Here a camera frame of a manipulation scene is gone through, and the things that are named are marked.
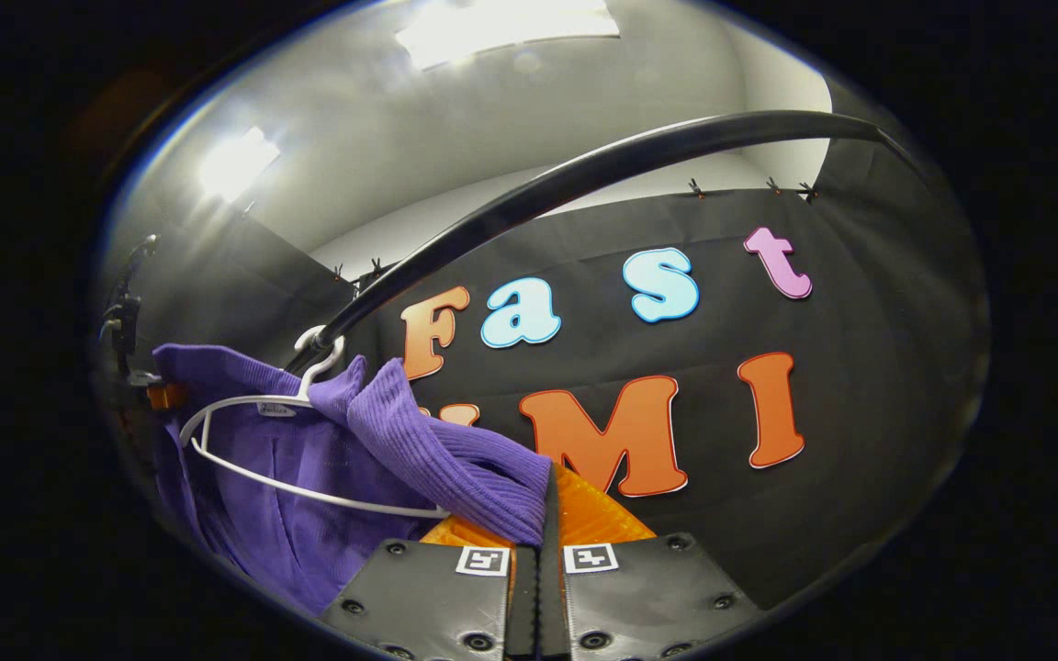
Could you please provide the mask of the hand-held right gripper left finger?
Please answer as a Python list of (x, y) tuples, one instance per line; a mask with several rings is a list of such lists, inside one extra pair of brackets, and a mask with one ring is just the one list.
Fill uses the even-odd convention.
[(321, 622), (403, 660), (537, 660), (537, 549), (449, 516), (387, 537)]

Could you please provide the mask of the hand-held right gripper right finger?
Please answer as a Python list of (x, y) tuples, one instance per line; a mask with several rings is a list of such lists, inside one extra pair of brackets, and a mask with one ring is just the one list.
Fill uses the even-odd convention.
[(543, 660), (690, 660), (764, 616), (692, 534), (651, 534), (553, 469), (540, 548)]

